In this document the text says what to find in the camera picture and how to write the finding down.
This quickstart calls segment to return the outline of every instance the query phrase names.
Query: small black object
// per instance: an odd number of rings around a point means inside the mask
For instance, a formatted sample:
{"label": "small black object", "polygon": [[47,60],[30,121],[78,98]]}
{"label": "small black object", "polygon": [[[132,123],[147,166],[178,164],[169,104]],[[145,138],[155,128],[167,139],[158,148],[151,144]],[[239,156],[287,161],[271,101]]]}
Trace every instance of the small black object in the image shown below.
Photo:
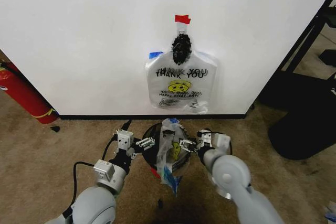
{"label": "small black object", "polygon": [[53,127],[50,127],[50,128],[55,132],[59,132],[59,130],[61,129],[59,126],[53,126]]}
{"label": "small black object", "polygon": [[162,208],[163,208],[163,200],[162,200],[162,199],[159,199],[159,200],[157,201],[157,203],[158,203],[158,208],[159,208],[159,209],[162,209]]}
{"label": "small black object", "polygon": [[323,51],[323,53],[320,54],[319,58],[320,60],[323,61],[324,64],[336,67],[336,50],[335,49],[327,49]]}
{"label": "small black object", "polygon": [[173,59],[177,65],[183,64],[191,54],[191,42],[187,34],[180,34],[172,45]]}

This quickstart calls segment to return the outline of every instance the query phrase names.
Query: white wall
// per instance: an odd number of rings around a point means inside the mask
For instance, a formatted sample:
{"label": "white wall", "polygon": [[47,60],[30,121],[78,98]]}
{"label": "white wall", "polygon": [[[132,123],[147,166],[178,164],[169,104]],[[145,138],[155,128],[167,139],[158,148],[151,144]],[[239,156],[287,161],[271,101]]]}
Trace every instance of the white wall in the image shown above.
{"label": "white wall", "polygon": [[167,114],[144,64],[175,14],[221,66],[209,113],[245,113],[324,0],[0,0],[0,47],[60,114]]}

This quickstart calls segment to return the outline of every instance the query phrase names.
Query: plastic bag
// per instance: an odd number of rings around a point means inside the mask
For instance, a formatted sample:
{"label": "plastic bag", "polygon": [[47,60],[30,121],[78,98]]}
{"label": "plastic bag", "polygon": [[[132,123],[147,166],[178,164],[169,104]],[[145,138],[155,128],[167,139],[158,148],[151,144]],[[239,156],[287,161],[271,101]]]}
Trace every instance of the plastic bag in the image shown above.
{"label": "plastic bag", "polygon": [[189,152],[181,149],[180,139],[188,139],[186,130],[177,119],[165,119],[160,131],[156,167],[161,183],[169,185],[175,195],[182,176],[189,166],[190,157]]}
{"label": "plastic bag", "polygon": [[208,111],[217,64],[209,55],[193,50],[186,34],[188,16],[176,16],[175,21],[178,36],[172,50],[150,53],[146,64],[150,101],[156,108],[204,114]]}

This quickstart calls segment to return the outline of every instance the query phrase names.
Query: blue tape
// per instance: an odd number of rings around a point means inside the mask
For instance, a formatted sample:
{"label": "blue tape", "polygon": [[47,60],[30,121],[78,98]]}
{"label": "blue tape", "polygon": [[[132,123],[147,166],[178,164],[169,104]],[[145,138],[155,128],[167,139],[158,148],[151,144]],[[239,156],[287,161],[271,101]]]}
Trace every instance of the blue tape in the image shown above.
{"label": "blue tape", "polygon": [[156,58],[156,57],[159,56],[160,54],[163,54],[163,52],[150,52],[150,53],[149,53],[149,58],[150,58],[150,59]]}
{"label": "blue tape", "polygon": [[179,121],[176,118],[169,118],[172,123],[178,123]]}

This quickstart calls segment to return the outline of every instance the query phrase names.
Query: crumpled plastic bag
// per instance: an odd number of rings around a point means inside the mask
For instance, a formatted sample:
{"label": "crumpled plastic bag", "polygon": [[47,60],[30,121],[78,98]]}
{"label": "crumpled plastic bag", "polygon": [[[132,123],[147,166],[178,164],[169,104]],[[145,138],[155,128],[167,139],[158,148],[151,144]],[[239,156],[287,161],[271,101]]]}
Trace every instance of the crumpled plastic bag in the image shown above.
{"label": "crumpled plastic bag", "polygon": [[160,132],[156,167],[161,183],[170,186],[175,195],[182,176],[188,168],[190,157],[189,152],[181,149],[180,139],[188,139],[184,127],[177,119],[165,119]]}

